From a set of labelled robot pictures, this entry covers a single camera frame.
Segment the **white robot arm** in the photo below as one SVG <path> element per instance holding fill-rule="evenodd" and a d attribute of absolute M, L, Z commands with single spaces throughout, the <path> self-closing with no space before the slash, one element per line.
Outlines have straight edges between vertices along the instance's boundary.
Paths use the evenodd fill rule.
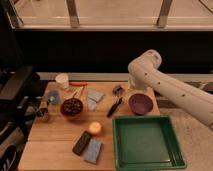
<path fill-rule="evenodd" d="M 152 87 L 213 131 L 213 95 L 160 72 L 161 63 L 161 55 L 153 49 L 132 60 L 128 64 L 130 85 Z"/>

